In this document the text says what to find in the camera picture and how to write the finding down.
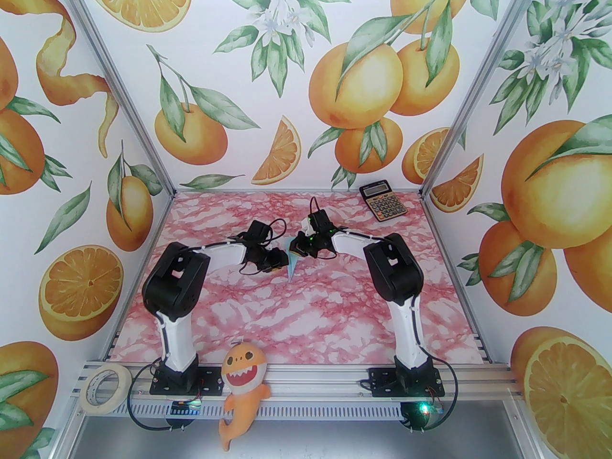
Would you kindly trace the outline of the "light blue paper sheet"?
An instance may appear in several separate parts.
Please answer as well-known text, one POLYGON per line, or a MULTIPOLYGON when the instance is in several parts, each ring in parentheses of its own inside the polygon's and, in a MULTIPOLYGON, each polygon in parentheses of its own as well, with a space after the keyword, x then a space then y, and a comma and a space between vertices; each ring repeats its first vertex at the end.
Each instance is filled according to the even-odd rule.
POLYGON ((287 271, 288 271, 288 281, 291 282, 294 273, 295 273, 295 269, 296 269, 296 265, 298 263, 299 260, 302 259, 302 257, 296 257, 293 256, 291 254, 291 248, 292 248, 292 240, 289 240, 286 246, 286 253, 288 254, 288 259, 289 259, 289 265, 287 266, 287 271))

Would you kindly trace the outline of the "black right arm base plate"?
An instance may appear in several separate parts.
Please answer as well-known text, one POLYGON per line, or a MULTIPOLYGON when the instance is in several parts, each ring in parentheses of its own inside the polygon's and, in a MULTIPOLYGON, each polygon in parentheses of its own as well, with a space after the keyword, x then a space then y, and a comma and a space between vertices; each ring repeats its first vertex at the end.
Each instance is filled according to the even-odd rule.
POLYGON ((415 382, 401 381, 395 369, 370 368, 367 383, 374 397, 432 397, 446 396, 439 370, 434 367, 432 372, 419 376, 415 382))

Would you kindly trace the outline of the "aluminium mounting rail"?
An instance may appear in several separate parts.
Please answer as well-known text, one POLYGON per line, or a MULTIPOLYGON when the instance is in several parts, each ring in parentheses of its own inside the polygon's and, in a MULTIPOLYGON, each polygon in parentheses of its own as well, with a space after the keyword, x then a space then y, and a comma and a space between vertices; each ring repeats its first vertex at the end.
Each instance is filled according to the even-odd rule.
MULTIPOLYGON (((81 394, 87 378, 93 374, 102 362, 86 361, 80 376, 72 389, 70 397, 81 394)), ((459 383, 458 400, 488 401, 522 399, 520 386, 514 375, 504 364, 451 364, 457 374, 459 383)), ((360 385, 368 376, 369 364, 306 365, 306 364, 269 364, 264 382, 272 392, 272 401, 415 401, 420 396, 372 396, 360 385)), ((442 364, 436 364, 444 387, 445 396, 441 401, 452 401, 455 387, 452 374, 442 364)), ((164 399, 162 396, 150 396, 149 389, 153 380, 151 370, 146 369, 134 386, 136 399, 164 399)), ((112 391, 116 380, 106 378, 100 385, 98 396, 107 397, 104 392, 112 391)))

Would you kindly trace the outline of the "aluminium frame post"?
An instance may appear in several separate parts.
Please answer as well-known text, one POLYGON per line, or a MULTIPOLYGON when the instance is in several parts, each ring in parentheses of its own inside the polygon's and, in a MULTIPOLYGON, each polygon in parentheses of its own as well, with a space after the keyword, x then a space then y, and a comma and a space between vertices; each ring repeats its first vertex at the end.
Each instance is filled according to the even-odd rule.
POLYGON ((448 135, 442 142, 441 149, 435 157, 424 183, 419 189, 420 199, 424 200, 429 195, 434 187, 436 179, 439 177, 448 161, 448 157, 453 152, 453 149, 459 145, 459 138, 462 136, 462 133, 467 130, 470 116, 478 105, 483 92, 485 92, 491 76, 494 74, 499 61, 502 59, 508 42, 513 37, 520 18, 527 12, 527 7, 530 2, 531 0, 511 0, 508 4, 494 35, 492 35, 490 46, 488 46, 483 61, 465 96, 465 100, 463 100, 451 124, 448 135))
POLYGON ((173 199, 176 195, 175 186, 171 181, 171 178, 162 160, 160 159, 155 146, 153 145, 151 137, 147 133, 144 122, 142 121, 142 118, 135 107, 131 95, 125 87, 124 81, 122 80, 113 61, 113 57, 111 56, 93 17, 90 15, 90 12, 85 5, 85 0, 66 1, 68 8, 75 13, 76 21, 84 29, 90 48, 104 73, 104 77, 109 84, 111 91, 113 92, 114 98, 128 119, 131 128, 138 137, 138 140, 142 148, 145 150, 147 157, 149 160, 151 160, 153 170, 157 173, 162 187, 173 199))

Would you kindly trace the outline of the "orange shark plush toy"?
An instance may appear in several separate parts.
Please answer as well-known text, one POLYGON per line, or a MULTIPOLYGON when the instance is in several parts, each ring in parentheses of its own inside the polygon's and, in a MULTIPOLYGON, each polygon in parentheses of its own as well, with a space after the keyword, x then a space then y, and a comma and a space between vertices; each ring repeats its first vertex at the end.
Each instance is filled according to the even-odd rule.
POLYGON ((224 412, 232 412, 231 422, 221 419, 219 435, 225 452, 233 439, 247 433, 263 400, 271 397, 269 385, 264 382, 267 358, 263 350, 251 342, 232 346, 221 366, 221 377, 229 389, 224 412))

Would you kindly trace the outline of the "beige masking tape roll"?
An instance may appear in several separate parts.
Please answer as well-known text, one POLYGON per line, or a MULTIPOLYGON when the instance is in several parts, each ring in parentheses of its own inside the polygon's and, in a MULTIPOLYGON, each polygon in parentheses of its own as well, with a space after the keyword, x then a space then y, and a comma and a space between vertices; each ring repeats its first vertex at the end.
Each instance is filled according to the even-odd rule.
POLYGON ((129 369, 116 363, 105 363, 85 380, 79 392, 79 406, 88 415, 109 415, 126 400, 132 376, 129 369), (117 378, 117 387, 105 402, 96 398, 98 389, 108 378, 117 378))

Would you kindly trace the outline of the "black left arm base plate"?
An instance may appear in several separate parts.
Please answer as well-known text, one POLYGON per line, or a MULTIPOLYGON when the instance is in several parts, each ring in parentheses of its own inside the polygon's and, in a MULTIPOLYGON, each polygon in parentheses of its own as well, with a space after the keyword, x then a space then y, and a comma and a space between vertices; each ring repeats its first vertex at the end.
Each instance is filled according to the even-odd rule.
POLYGON ((223 380, 219 366, 197 366, 183 373, 168 367, 155 370, 150 385, 151 395, 220 396, 223 380))

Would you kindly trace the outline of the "aluminium frame bar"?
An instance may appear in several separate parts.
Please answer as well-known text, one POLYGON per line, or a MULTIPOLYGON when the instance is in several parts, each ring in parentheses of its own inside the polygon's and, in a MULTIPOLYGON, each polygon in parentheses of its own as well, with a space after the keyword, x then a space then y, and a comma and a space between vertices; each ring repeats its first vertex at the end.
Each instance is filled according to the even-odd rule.
POLYGON ((474 339, 476 341, 477 347, 481 352, 481 359, 485 363, 492 363, 492 359, 490 358, 490 355, 487 349, 487 345, 482 338, 479 324, 477 323, 476 315, 472 308, 472 304, 470 304, 468 300, 465 286, 463 282, 461 281, 461 278, 459 277, 459 273, 457 271, 457 267, 455 267, 455 265, 453 264, 452 257, 450 256, 450 253, 444 241, 442 240, 441 233, 439 232, 437 224, 435 223, 435 219, 431 212, 431 209, 427 205, 424 197, 420 196, 419 201, 420 201, 420 205, 422 206, 424 210, 424 214, 426 216, 428 224, 430 225, 430 229, 433 233, 433 236, 436 240, 438 249, 442 254, 444 264, 448 270, 449 277, 451 279, 453 287, 455 288, 455 291, 459 298, 459 301, 460 301, 462 310, 465 314, 466 320, 468 321, 470 329, 472 330, 472 334, 474 335, 474 339))
POLYGON ((359 188, 340 188, 340 189, 298 189, 298 188, 265 188, 263 186, 251 186, 251 188, 223 188, 222 186, 210 189, 196 189, 190 187, 181 187, 177 193, 360 193, 359 188))
POLYGON ((109 339, 107 341, 107 348, 105 350, 105 353, 101 357, 102 361, 112 361, 111 357, 113 356, 114 349, 116 348, 118 339, 120 338, 120 333, 124 326, 125 320, 129 315, 131 304, 133 300, 138 297, 142 278, 147 272, 147 266, 151 258, 153 257, 153 252, 155 251, 157 242, 159 241, 159 238, 164 230, 164 225, 170 214, 171 208, 173 207, 174 200, 175 197, 173 196, 168 199, 164 209, 162 210, 160 218, 153 222, 153 235, 151 240, 145 243, 145 251, 142 252, 142 260, 140 261, 140 265, 138 266, 138 271, 136 271, 136 274, 133 278, 133 281, 131 282, 131 285, 129 286, 128 291, 126 293, 121 294, 120 302, 118 304, 120 312, 116 316, 113 316, 113 334, 109 336, 109 339))

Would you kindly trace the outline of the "black desk calculator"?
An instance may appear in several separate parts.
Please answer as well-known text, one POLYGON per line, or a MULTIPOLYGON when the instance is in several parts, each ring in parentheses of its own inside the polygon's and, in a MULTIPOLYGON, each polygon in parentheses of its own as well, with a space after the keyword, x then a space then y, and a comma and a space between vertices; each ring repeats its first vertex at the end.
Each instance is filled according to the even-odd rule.
POLYGON ((387 180, 361 186, 359 192, 378 222, 389 221, 407 214, 407 209, 387 180))

